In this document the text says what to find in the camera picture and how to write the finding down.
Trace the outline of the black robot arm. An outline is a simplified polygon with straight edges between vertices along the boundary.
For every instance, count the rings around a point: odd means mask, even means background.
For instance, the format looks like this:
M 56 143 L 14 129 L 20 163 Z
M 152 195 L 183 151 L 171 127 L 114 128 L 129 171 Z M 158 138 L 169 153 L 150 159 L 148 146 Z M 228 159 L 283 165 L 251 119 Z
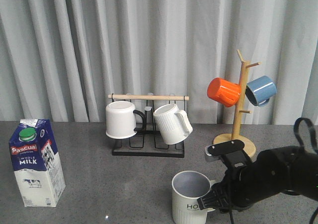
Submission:
M 198 198 L 200 209 L 246 210 L 278 193 L 318 199 L 318 156 L 297 146 L 267 149 L 255 162 L 243 151 L 222 154 L 223 180 Z

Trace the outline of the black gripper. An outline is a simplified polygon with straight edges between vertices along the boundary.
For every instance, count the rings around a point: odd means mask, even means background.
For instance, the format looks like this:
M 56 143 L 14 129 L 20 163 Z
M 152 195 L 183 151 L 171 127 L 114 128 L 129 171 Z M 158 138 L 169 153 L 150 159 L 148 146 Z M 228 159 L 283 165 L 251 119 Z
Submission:
M 228 168 L 221 183 L 197 199 L 201 210 L 219 209 L 226 213 L 231 210 L 243 211 L 258 202 L 258 164 L 252 162 L 244 150 L 222 155 Z

